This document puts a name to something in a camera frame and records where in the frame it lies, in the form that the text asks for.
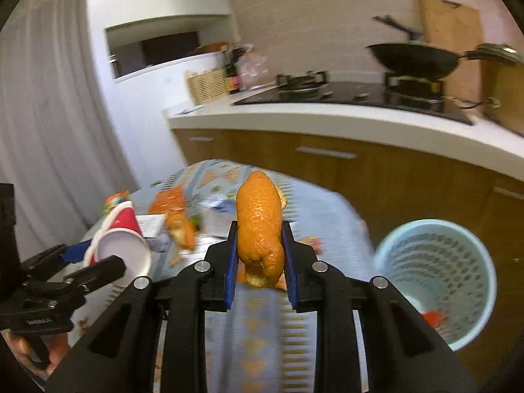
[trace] cabinet handle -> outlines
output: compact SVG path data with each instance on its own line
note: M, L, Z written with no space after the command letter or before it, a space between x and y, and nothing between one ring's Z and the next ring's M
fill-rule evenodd
M493 186L493 191L495 193L499 193L501 195L506 195L507 197L510 196L512 198L524 200L524 195L522 195L521 193L512 192L512 191L509 191L509 190L504 189L502 187Z
M326 157L344 158L346 160L354 160L357 157L356 153L332 151L322 148L310 148L308 146L300 146L296 149L297 152L313 153L314 155L323 155Z
M192 136L189 138L191 142L212 142L215 140L213 137L206 137L206 136Z

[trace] light blue plastic basket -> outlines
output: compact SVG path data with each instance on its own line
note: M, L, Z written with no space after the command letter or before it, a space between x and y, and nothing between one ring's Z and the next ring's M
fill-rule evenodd
M493 311L497 275L489 252L450 221L416 220L396 228L379 245L375 267L420 313L442 314L436 330L451 350L472 341Z

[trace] black pan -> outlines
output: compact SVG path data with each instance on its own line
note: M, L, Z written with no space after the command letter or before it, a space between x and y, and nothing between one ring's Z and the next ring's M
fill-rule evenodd
M520 56L510 47L494 44L481 44L475 50L459 55L418 41L423 35L421 31L399 24L391 16L375 16L373 19L409 35L410 41L406 43L368 46L376 60L387 70L399 76L407 75L437 81L450 75L459 65L458 60L461 57L469 60L490 59L512 64L520 61Z

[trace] gas stove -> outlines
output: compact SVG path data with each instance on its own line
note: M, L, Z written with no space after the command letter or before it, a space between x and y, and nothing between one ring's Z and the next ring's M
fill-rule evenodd
M302 76L277 75L277 88L234 104L338 103L399 109L473 125L464 111L444 97L442 82L384 75L384 82L330 82L327 72L308 71Z

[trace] gray curtain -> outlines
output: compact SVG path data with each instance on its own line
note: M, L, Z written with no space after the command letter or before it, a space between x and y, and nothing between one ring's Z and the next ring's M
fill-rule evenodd
M0 32L0 182L23 258L74 243L136 183L96 86L85 0L21 0Z

